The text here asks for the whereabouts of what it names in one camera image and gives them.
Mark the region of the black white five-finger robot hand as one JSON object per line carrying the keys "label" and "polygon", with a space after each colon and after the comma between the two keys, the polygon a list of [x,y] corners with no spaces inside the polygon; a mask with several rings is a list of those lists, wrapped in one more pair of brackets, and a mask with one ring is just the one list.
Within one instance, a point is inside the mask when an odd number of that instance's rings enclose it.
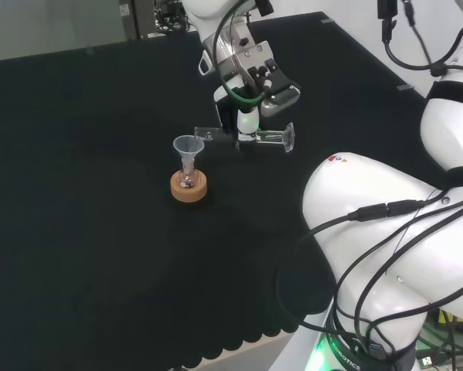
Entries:
{"label": "black white five-finger robot hand", "polygon": [[248,145],[257,140],[260,128],[258,107],[237,103],[223,87],[216,89],[213,99],[220,126],[235,149],[240,150],[243,143]]}

